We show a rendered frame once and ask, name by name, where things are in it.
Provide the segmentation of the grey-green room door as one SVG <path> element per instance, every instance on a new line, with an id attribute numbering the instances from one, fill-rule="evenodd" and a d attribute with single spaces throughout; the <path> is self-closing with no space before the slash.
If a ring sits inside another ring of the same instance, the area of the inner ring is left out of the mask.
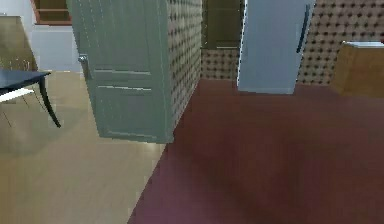
<path id="1" fill-rule="evenodd" d="M 66 0 L 98 135 L 173 141 L 167 0 Z"/>

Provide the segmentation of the pale blue fridge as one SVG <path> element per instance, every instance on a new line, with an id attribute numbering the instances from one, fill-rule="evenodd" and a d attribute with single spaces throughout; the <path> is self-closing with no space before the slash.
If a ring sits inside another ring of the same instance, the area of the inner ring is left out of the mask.
<path id="1" fill-rule="evenodd" d="M 294 93 L 316 0 L 246 0 L 237 88 L 261 94 Z M 309 20 L 298 46 L 305 4 Z"/>

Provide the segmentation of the brown framed window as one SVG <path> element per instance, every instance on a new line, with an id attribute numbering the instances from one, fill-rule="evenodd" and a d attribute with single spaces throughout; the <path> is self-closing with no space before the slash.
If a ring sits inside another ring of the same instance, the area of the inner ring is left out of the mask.
<path id="1" fill-rule="evenodd" d="M 30 0 L 36 25 L 71 26 L 66 0 Z"/>

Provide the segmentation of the wooden cupboard with white top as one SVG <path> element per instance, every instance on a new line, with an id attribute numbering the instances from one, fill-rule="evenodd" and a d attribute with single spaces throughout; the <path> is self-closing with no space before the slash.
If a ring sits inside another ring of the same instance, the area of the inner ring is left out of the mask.
<path id="1" fill-rule="evenodd" d="M 343 41 L 330 87 L 340 95 L 384 98 L 384 43 Z"/>

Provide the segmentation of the black table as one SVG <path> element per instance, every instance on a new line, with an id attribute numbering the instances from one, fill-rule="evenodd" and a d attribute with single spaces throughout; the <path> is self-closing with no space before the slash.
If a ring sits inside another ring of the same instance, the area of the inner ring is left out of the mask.
<path id="1" fill-rule="evenodd" d="M 11 96 L 25 95 L 28 92 L 27 86 L 38 84 L 48 114 L 55 125 L 61 127 L 46 90 L 45 77 L 48 75 L 50 72 L 0 69 L 0 100 L 9 100 Z"/>

